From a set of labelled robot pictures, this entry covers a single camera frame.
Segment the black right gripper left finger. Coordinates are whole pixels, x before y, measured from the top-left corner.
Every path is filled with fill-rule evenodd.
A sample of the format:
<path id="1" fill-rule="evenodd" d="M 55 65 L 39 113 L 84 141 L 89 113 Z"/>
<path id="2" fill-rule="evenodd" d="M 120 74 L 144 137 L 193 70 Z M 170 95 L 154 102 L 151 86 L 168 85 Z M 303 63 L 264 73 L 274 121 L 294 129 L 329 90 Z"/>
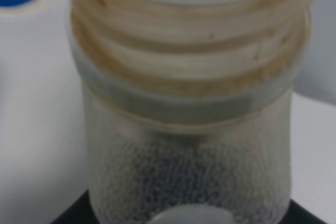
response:
<path id="1" fill-rule="evenodd" d="M 63 214 L 51 224 L 92 224 L 89 193 L 85 191 Z"/>

